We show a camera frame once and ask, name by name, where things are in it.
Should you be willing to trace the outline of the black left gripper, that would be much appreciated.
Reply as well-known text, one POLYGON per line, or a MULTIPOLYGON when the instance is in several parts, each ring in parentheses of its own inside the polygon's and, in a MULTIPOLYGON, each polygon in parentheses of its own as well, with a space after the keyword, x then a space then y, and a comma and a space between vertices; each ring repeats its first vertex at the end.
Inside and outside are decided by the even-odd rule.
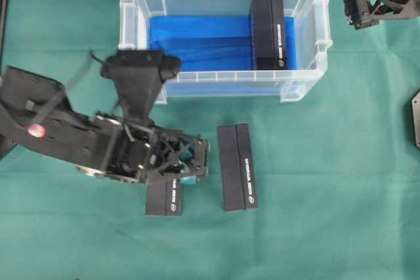
POLYGON ((119 131, 108 149, 109 160, 94 172, 98 178, 149 186, 172 180, 196 185, 209 174, 210 143, 199 135, 160 127, 152 121, 130 122, 101 112, 96 113, 95 121, 113 123, 119 131))

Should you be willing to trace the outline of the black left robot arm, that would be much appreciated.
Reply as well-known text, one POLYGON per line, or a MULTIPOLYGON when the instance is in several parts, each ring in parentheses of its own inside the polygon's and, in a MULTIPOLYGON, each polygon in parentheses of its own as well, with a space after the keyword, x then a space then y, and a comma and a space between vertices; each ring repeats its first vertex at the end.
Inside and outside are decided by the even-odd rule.
POLYGON ((128 184, 198 182, 209 172, 206 139, 147 118, 90 119, 72 109, 62 83, 10 66, 1 77, 1 155, 15 146, 128 184))

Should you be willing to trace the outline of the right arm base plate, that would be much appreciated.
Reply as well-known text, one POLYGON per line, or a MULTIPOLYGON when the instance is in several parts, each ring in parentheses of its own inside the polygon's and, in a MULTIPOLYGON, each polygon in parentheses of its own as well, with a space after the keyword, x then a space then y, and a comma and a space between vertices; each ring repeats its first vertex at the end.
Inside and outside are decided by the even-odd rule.
POLYGON ((415 145, 420 149, 420 92, 411 99, 411 110, 413 115, 413 130, 415 145))

